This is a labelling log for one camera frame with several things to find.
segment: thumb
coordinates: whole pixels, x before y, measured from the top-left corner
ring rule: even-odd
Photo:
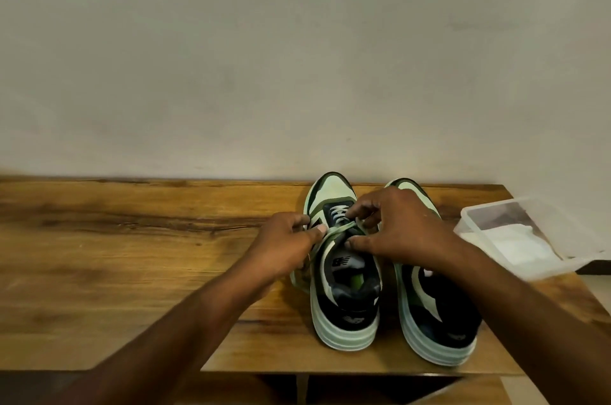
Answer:
[[[346,247],[350,250],[360,250],[363,252],[369,252],[370,254],[376,253],[376,234],[370,236],[353,236],[346,241]]]
[[[308,231],[304,231],[305,235],[310,239],[310,244],[314,246],[317,242],[321,242],[327,232],[327,225],[320,224],[314,228],[310,228]]]

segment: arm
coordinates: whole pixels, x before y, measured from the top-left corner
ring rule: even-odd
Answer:
[[[168,403],[198,371],[250,304],[297,268],[322,239],[319,225],[293,230],[309,217],[279,213],[266,222],[245,255],[225,274],[176,305],[136,339],[47,403]]]
[[[611,403],[611,339],[463,241],[408,190],[364,195],[347,212],[381,232],[351,238],[351,246],[436,270],[451,278],[537,385],[558,404]]]

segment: floor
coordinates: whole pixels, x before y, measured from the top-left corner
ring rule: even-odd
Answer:
[[[611,276],[581,275],[602,306],[611,313]],[[513,405],[547,405],[547,400],[527,377],[502,378]]]
[[[581,276],[590,291],[611,313],[611,276]],[[30,404],[54,390],[59,390],[76,375],[70,373],[3,373],[0,374],[0,401],[5,405]],[[502,378],[503,385],[514,405],[546,405],[529,378]]]

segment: sneaker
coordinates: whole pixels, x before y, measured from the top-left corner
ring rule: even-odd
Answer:
[[[346,178],[325,173],[310,188],[304,214],[307,228],[325,224],[329,230],[310,252],[310,308],[318,337],[341,351],[358,351],[375,338],[379,324],[378,298],[382,281],[373,255],[348,250],[344,243],[366,234],[346,218],[356,194]]]
[[[431,198],[415,181],[399,178],[386,186],[414,191],[439,216]],[[401,330],[409,346],[437,365],[455,367],[464,363],[475,349],[481,324],[473,302],[439,273],[395,263],[395,274]]]

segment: left hand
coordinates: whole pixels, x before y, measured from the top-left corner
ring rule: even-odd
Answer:
[[[242,263],[251,265],[267,284],[288,275],[301,267],[312,246],[322,241],[327,231],[325,225],[303,231],[303,225],[309,222],[310,217],[295,212],[272,215],[241,258]]]

